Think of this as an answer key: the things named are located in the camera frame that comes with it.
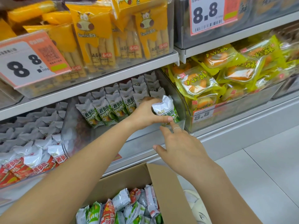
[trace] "transparent container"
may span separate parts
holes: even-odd
[[[299,0],[241,0],[238,20],[191,36],[189,3],[175,0],[175,41],[187,49],[299,10]]]
[[[0,109],[14,105],[23,98],[23,95],[14,90],[10,85],[0,80]]]
[[[272,99],[277,99],[299,90],[299,75],[293,75],[286,79],[285,83],[274,94]]]
[[[275,92],[282,86],[284,82],[270,86],[258,93],[245,96],[239,100],[228,103],[216,104],[202,109],[200,112],[193,115],[192,111],[187,108],[187,103],[181,95],[182,102],[186,107],[186,123],[185,128],[190,132],[194,132],[205,128],[209,125],[215,124],[234,115],[245,112],[256,106],[268,102]]]
[[[153,16],[151,16],[151,14],[154,14],[155,12],[155,8],[157,7],[153,7],[152,11],[149,12],[148,15],[146,15],[145,17],[148,17],[147,20],[151,20],[151,17],[153,18]],[[119,43],[116,42],[116,40],[118,38],[114,37],[114,32],[119,32],[119,30],[114,29],[113,28],[113,23],[111,23],[111,36],[109,39],[110,43],[109,45],[107,44],[107,40],[105,40],[104,42],[104,49],[106,50],[105,52],[103,51],[103,47],[101,46],[102,50],[101,51],[97,51],[98,53],[96,58],[99,58],[101,61],[102,59],[105,59],[105,57],[107,57],[107,59],[111,58],[110,55],[113,55],[114,53],[114,57],[115,60],[113,61],[113,63],[109,64],[101,64],[100,65],[96,65],[95,62],[91,63],[87,63],[84,60],[84,55],[83,55],[83,50],[86,50],[86,47],[81,47],[80,43],[79,43],[79,37],[77,37],[78,33],[76,30],[78,30],[76,27],[78,24],[73,25],[73,24],[63,24],[63,25],[58,25],[58,26],[54,26],[51,27],[50,29],[44,29],[44,31],[47,32],[47,34],[49,35],[50,39],[54,42],[54,44],[56,45],[57,49],[59,50],[59,52],[62,54],[62,56],[65,58],[66,62],[68,63],[68,65],[72,68],[71,72],[67,72],[61,75],[56,75],[56,76],[50,76],[47,79],[44,80],[39,80],[39,81],[35,81],[33,83],[29,83],[26,85],[22,85],[20,87],[17,88],[16,85],[14,85],[13,83],[11,83],[10,81],[8,81],[2,74],[0,74],[0,77],[8,84],[10,84],[11,86],[13,86],[16,90],[18,90],[21,94],[23,94],[24,96],[28,97],[28,98],[35,98],[47,93],[51,93],[57,90],[61,90],[63,88],[69,87],[69,86],[73,86],[75,84],[78,83],[82,83],[106,74],[110,74],[112,72],[115,71],[120,71],[122,69],[128,68],[128,67],[132,67],[135,66],[137,64],[141,64],[143,62],[152,60],[152,59],[156,59],[159,58],[161,56],[170,54],[173,52],[173,19],[174,19],[174,1],[173,0],[167,0],[166,3],[166,8],[164,8],[164,10],[162,12],[159,12],[159,14],[156,14],[156,18],[158,18],[159,20],[156,20],[157,24],[159,24],[160,18],[163,18],[163,20],[167,20],[167,24],[163,24],[164,26],[167,25],[166,29],[161,29],[161,30],[151,30],[151,27],[154,28],[155,27],[155,22],[151,22],[149,24],[149,28],[147,30],[149,30],[150,32],[146,32],[146,34],[150,34],[152,31],[154,31],[156,33],[156,40],[155,41],[151,41],[150,39],[148,39],[148,47],[147,46],[143,46],[142,45],[142,37],[147,37],[147,35],[141,35],[142,33],[139,31],[140,28],[142,28],[142,26],[144,27],[145,22],[142,21],[142,23],[140,23],[139,25],[137,25],[137,21],[133,21],[133,19],[135,19],[136,17],[132,16],[132,22],[133,24],[135,23],[134,27],[134,32],[128,33],[130,35],[132,35],[131,37],[127,37],[127,39],[125,41],[123,41],[125,44],[125,49],[130,50],[127,53],[127,58],[122,58],[122,56],[118,56],[116,54],[116,50],[118,50],[118,45]],[[142,14],[145,14],[143,11],[140,11],[140,18],[142,19]],[[88,32],[86,34],[85,31],[82,31],[82,34],[84,34],[84,36],[93,36],[95,34],[92,33],[92,31]],[[137,40],[139,41],[139,45],[131,45],[130,43],[132,43],[131,39],[133,40],[134,37],[134,41]],[[20,36],[16,37],[16,38],[11,38],[11,40],[4,40],[2,41],[1,44],[7,42],[7,41],[12,41],[13,39],[18,39],[20,38]],[[150,56],[146,55],[146,53],[144,52],[144,49],[150,49],[151,53]],[[55,52],[51,52],[49,55],[45,54],[49,57],[49,55],[51,56],[55,56]]]
[[[156,75],[166,94],[172,96],[174,106],[176,107],[177,113],[181,119],[178,124],[183,129],[185,125],[185,109],[180,95],[174,84],[171,83],[171,81],[160,70],[157,70]],[[65,116],[64,126],[62,128],[62,144],[68,157],[73,156],[76,152],[81,150],[110,128],[107,126],[100,126],[96,129],[90,128],[81,113],[76,109],[75,104],[77,103],[79,103],[77,97],[69,99],[69,106]],[[159,130],[160,126],[160,123],[153,124],[143,130],[138,130],[131,135],[112,163],[138,155],[139,153],[151,149],[153,145],[163,144],[164,137]]]

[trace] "barcode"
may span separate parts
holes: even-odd
[[[47,59],[48,62],[60,59],[51,45],[39,48],[38,51]]]
[[[212,22],[212,23],[208,23],[206,25],[203,25],[203,26],[200,26],[198,28],[195,29],[195,32],[198,32],[198,31],[202,31],[202,30],[205,30],[205,29],[208,29],[210,27],[213,27],[213,26],[216,26],[218,24],[221,24],[222,23],[222,20],[217,20],[215,22]]]

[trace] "open cardboard box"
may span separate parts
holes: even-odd
[[[197,224],[176,174],[168,167],[140,164],[99,180],[82,207],[95,201],[106,203],[120,190],[153,184],[165,224]]]

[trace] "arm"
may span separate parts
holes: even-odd
[[[172,121],[172,117],[152,113],[152,104],[157,102],[160,100],[143,102],[133,114],[51,171],[0,216],[0,223],[69,223],[132,133]]]
[[[178,127],[174,122],[170,125],[173,129]],[[196,188],[213,224],[262,224],[198,139],[180,128],[174,129],[174,133],[165,127],[160,129],[167,150],[160,145],[153,148],[175,172]]]

